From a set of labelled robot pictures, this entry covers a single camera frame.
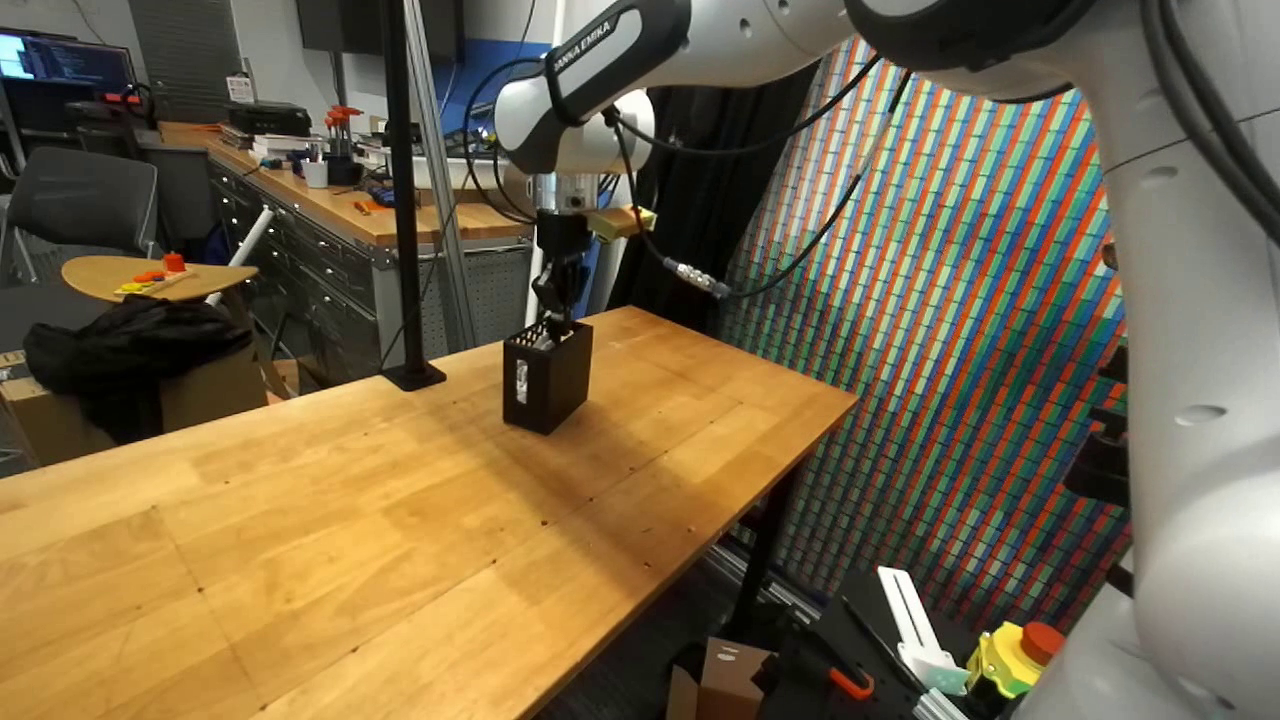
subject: cardboard box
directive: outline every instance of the cardboard box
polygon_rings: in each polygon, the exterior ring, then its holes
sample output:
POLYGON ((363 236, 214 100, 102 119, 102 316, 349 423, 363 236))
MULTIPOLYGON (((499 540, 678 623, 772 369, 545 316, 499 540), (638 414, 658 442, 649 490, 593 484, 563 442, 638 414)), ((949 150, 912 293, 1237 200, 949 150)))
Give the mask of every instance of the cardboard box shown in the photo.
POLYGON ((672 670, 667 720, 755 720, 762 694, 750 686, 772 652, 713 635, 703 674, 672 670))
MULTIPOLYGON (((27 445, 31 464, 61 464, 112 450, 109 434, 82 422, 74 397, 50 397, 21 369, 6 369, 6 379, 0 379, 0 397, 27 445)), ((190 430, 259 406, 263 385, 253 350, 226 353, 158 385, 163 430, 190 430)))

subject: butcher block table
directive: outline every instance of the butcher block table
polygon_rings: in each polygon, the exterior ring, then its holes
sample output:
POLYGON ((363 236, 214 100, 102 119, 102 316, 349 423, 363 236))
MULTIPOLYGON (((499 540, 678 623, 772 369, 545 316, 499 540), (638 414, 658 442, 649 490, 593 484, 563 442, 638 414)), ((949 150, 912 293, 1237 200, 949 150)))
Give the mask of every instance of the butcher block table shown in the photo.
POLYGON ((0 716, 526 716, 853 408, 637 309, 593 400, 499 346, 0 484, 0 716))

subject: chair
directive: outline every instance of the chair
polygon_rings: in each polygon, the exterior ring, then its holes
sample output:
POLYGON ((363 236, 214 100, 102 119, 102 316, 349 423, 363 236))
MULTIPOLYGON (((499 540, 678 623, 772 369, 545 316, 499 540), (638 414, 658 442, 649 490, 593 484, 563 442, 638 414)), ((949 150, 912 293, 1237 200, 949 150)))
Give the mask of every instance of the chair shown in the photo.
POLYGON ((15 281, 41 283, 67 257, 151 257, 154 178, 144 162, 35 150, 13 187, 0 274, 21 262, 15 281))

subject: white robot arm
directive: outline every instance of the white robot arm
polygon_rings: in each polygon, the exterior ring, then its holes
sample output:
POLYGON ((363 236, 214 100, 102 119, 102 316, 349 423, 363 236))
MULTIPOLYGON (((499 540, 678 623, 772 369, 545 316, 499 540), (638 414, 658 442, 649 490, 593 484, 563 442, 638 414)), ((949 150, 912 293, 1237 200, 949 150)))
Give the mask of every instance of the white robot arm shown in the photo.
POLYGON ((1076 83, 1123 268, 1137 596, 1104 587, 1018 711, 1274 716, 1274 27, 1274 0, 622 0, 499 97, 497 133, 566 169, 563 137, 632 87, 762 83, 848 38, 987 100, 1076 83))

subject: workbench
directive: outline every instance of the workbench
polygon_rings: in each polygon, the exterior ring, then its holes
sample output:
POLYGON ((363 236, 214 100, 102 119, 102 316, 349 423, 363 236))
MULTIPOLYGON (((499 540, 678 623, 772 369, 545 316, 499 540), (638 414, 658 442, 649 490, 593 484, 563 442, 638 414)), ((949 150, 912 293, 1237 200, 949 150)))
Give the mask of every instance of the workbench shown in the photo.
POLYGON ((526 716, 845 422, 637 309, 593 400, 499 422, 499 346, 0 484, 3 716, 526 716))
MULTIPOLYGON (((246 313, 272 346, 300 357, 316 378, 338 385, 401 366, 401 277, 396 213, 363 187, 308 187, 292 169, 259 169, 226 146, 214 125, 163 125, 163 150, 202 150, 213 200, 222 230, 242 242, 259 208, 272 208, 263 243, 246 257, 259 277, 246 313)), ((443 295, 431 283, 439 262, 439 213, 416 204, 423 346, 446 353, 443 295)), ((522 323, 526 230, 499 217, 471 193, 456 193, 456 236, 467 274, 467 300, 479 339, 510 337, 522 323)))

